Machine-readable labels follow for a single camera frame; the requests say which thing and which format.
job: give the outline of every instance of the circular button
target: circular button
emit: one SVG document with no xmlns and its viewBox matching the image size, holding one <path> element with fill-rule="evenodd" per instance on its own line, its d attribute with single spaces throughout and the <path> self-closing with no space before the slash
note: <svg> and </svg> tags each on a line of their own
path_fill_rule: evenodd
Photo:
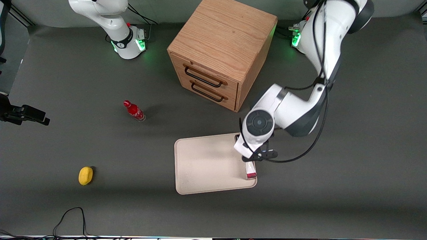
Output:
<svg viewBox="0 0 427 240">
<path fill-rule="evenodd" d="M 266 120 L 262 117 L 256 117 L 253 121 L 254 127 L 263 129 L 266 126 Z"/>
<path fill-rule="evenodd" d="M 273 128 L 273 118 L 264 110 L 256 110 L 247 116 L 246 127 L 254 136 L 265 135 Z"/>
</svg>

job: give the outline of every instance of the red and white box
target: red and white box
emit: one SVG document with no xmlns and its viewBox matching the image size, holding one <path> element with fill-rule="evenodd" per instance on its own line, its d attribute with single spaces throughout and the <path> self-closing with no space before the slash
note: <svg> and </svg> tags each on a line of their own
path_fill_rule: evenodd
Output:
<svg viewBox="0 0 427 240">
<path fill-rule="evenodd" d="M 246 179 L 250 180 L 257 177 L 257 170 L 255 169 L 255 163 L 252 162 L 246 162 Z"/>
</svg>

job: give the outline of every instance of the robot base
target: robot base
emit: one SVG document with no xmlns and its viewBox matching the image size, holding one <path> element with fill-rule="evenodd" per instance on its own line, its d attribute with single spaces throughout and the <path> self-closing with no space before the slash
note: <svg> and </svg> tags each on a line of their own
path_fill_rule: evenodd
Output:
<svg viewBox="0 0 427 240">
<path fill-rule="evenodd" d="M 114 51 L 123 59 L 134 59 L 146 50 L 146 40 L 144 29 L 139 29 L 135 26 L 130 26 L 133 32 L 133 39 L 129 42 L 126 48 L 118 48 L 113 43 Z"/>
</svg>

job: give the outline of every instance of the green led light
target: green led light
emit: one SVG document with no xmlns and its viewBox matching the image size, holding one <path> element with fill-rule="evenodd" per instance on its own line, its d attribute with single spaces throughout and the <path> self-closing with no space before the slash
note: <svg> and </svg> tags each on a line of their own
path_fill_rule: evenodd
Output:
<svg viewBox="0 0 427 240">
<path fill-rule="evenodd" d="M 117 52 L 116 46 L 114 46 L 113 41 L 111 41 L 111 44 L 113 45 L 114 51 Z"/>
<path fill-rule="evenodd" d="M 135 42 L 138 45 L 139 50 L 141 50 L 141 51 L 145 50 L 145 41 L 144 40 L 135 39 Z"/>
<path fill-rule="evenodd" d="M 298 46 L 298 43 L 299 43 L 299 39 L 301 38 L 301 33 L 298 33 L 297 35 L 295 35 L 293 38 L 292 38 L 292 45 L 294 46 L 294 47 L 296 47 L 296 46 Z"/>
</svg>

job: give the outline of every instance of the bottle cap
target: bottle cap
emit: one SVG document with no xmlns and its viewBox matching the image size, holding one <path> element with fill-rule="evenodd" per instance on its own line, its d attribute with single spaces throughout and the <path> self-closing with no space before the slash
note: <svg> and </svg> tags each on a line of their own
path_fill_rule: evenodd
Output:
<svg viewBox="0 0 427 240">
<path fill-rule="evenodd" d="M 129 100 L 125 100 L 124 102 L 123 102 L 123 105 L 125 106 L 125 107 L 130 107 L 132 104 L 131 104 L 131 102 L 129 101 Z"/>
</svg>

